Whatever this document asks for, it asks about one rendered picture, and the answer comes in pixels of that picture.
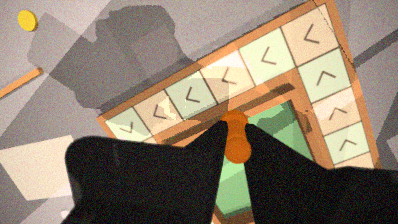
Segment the yellow flat disc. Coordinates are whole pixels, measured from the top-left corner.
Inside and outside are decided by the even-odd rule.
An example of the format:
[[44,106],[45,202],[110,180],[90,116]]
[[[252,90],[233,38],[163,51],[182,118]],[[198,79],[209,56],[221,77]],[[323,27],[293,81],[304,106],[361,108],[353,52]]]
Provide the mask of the yellow flat disc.
[[32,11],[21,11],[18,16],[18,22],[27,31],[34,31],[38,27],[38,19]]

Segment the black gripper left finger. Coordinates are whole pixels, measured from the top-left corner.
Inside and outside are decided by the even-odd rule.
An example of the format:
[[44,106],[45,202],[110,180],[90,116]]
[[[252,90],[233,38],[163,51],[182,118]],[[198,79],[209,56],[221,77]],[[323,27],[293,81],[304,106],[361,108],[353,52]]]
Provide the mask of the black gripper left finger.
[[65,152],[74,206],[83,198],[148,206],[212,224],[228,136],[219,120],[184,147],[99,136]]

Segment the orange game pawn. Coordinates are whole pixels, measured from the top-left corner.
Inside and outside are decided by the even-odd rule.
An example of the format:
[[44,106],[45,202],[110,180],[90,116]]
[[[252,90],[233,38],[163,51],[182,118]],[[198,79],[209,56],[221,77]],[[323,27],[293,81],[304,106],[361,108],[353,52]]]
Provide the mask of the orange game pawn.
[[246,138],[245,125],[249,123],[247,116],[239,110],[225,112],[220,120],[227,121],[228,136],[225,156],[233,164],[243,164],[251,156],[251,146]]

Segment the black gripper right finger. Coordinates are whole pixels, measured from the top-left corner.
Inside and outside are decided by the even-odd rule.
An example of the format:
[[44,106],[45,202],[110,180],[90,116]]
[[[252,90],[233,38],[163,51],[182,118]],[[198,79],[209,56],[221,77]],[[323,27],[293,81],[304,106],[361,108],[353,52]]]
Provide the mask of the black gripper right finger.
[[327,169],[254,124],[245,133],[255,224],[349,224],[359,211],[398,213],[398,170]]

